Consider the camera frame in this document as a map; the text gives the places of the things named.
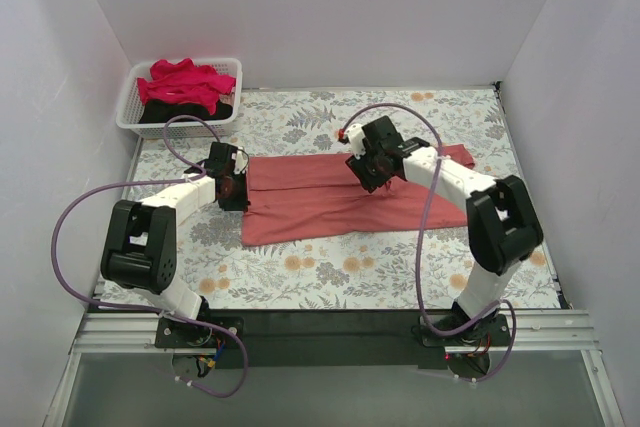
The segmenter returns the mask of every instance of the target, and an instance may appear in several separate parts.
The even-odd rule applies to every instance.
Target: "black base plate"
[[[209,322],[210,324],[219,325],[225,329],[235,327],[237,336],[242,339],[244,334],[244,322],[242,317],[229,317],[219,315],[205,315],[204,318],[199,318],[203,322]],[[189,324],[182,322],[175,322],[169,320],[166,317],[162,317],[158,321],[158,330],[156,331],[155,346],[159,349],[211,349],[216,348],[218,343],[216,341],[216,333],[209,335],[209,331],[202,328],[197,328]],[[218,335],[220,340],[226,340],[224,336]],[[235,348],[236,345],[231,345],[229,342],[225,345],[225,348]]]
[[[422,369],[446,369],[445,346],[459,346],[459,339],[416,337],[417,310],[224,310],[210,311],[199,320],[226,328],[235,327],[252,367],[312,367],[411,365]],[[450,311],[430,312],[436,322]],[[506,322],[491,327],[492,345],[507,345]],[[165,318],[160,319],[155,346],[194,349],[198,337],[208,331],[194,330]],[[226,340],[216,369],[237,369],[242,355]],[[215,339],[206,343],[215,347]]]

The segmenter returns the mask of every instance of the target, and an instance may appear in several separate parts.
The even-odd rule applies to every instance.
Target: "white wall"
[[[488,84],[545,0],[98,0],[132,63],[236,56],[249,86]]]
[[[0,0],[0,425],[41,425],[83,312],[49,262],[53,224],[81,192],[122,180],[131,138],[114,101],[129,63],[96,0]],[[62,261],[88,293],[110,208],[70,218]]]
[[[562,285],[640,425],[640,0],[548,0],[504,89]]]

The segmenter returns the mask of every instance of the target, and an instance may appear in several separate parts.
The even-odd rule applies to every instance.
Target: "folded cloth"
[[[224,120],[231,117],[233,107],[221,100],[216,104],[216,112],[211,115],[200,104],[167,104],[161,100],[150,100],[144,106],[144,112],[138,123],[140,124],[164,124],[176,115],[193,115],[202,120]],[[178,122],[191,122],[189,119]]]
[[[463,145],[447,146],[444,154],[466,167],[475,165]],[[347,158],[349,154],[252,157],[247,180],[251,205],[243,217],[242,243],[420,228],[427,188],[394,177],[369,194],[345,165]],[[465,212],[434,197],[428,229],[466,224]]]
[[[169,104],[194,103],[215,114],[220,94],[229,95],[236,79],[218,74],[212,65],[194,65],[191,59],[177,64],[159,60],[150,69],[152,81],[138,78],[138,93],[144,105],[151,99]]]

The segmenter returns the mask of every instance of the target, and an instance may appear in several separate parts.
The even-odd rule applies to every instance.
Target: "pink towel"
[[[151,66],[151,82],[138,79],[140,101],[151,99],[168,104],[200,104],[211,115],[216,113],[220,94],[228,95],[236,85],[236,79],[218,74],[212,65],[194,65],[191,59],[177,64],[159,60]]]
[[[463,145],[444,153],[472,168]],[[242,243],[264,245],[349,232],[417,230],[428,189],[394,178],[389,187],[365,191],[345,165],[349,154],[252,157]],[[428,229],[461,227],[466,213],[436,196]]]

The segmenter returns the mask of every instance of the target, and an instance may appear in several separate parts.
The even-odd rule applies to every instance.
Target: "floral pattern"
[[[368,104],[396,102],[429,118],[446,144],[462,143],[476,169],[503,177],[517,174],[516,161],[492,90],[244,92],[237,130],[223,141],[250,155],[303,155],[345,152],[337,131]],[[390,115],[406,137],[431,136],[414,118],[393,108],[366,112],[360,122]],[[210,139],[172,141],[198,161]],[[184,165],[162,140],[145,140],[135,180],[176,178]],[[133,188],[144,198],[161,187]],[[203,208],[178,227],[178,272],[213,308],[406,309],[416,308],[416,232],[361,233],[260,247],[244,247],[242,215],[216,205]],[[429,230],[422,252],[425,304],[449,308],[464,288],[473,258],[466,228]],[[521,308],[559,307],[542,251],[514,275],[506,295]],[[105,282],[103,299],[144,303],[133,292]]]

